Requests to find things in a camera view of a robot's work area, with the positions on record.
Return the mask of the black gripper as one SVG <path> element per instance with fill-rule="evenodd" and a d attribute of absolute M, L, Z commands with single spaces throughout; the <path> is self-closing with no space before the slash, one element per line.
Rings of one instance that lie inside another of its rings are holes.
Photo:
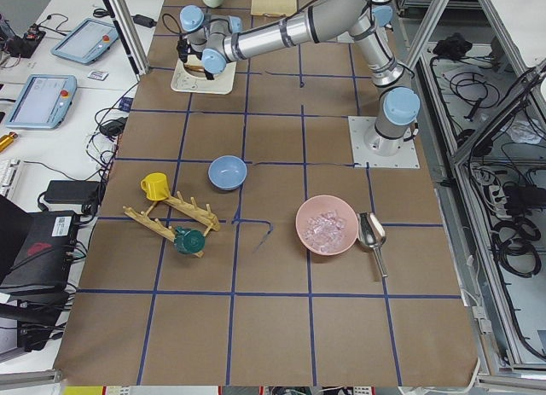
<path fill-rule="evenodd" d="M 182 36 L 180 36 L 177 41 L 177 54 L 178 59 L 182 63 L 188 63 L 188 59 L 190 56 L 194 56 L 198 60 L 201 60 L 202 57 L 202 53 L 193 49 L 188 43 L 187 39 Z"/>

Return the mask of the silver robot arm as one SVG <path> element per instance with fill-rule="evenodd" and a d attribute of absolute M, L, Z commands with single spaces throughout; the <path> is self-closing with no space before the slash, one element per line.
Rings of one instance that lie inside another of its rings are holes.
<path fill-rule="evenodd" d="M 419 113 L 421 102 L 408 86 L 407 68 L 378 33 L 372 0 L 311 0 L 296 13 L 250 30 L 234 16 L 207 15 L 195 5 L 181 9 L 178 58 L 196 56 L 207 78 L 228 64 L 304 43 L 319 44 L 348 33 L 360 49 L 380 94 L 379 114 L 363 143 L 381 157 L 395 155 Z"/>

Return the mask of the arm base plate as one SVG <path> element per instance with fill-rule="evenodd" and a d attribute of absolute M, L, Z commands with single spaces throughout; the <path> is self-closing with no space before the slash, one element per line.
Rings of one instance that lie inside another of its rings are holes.
<path fill-rule="evenodd" d="M 398 139 L 385 139 L 375 130 L 376 117 L 348 118 L 353 165 L 361 168 L 419 169 L 410 128 Z"/>

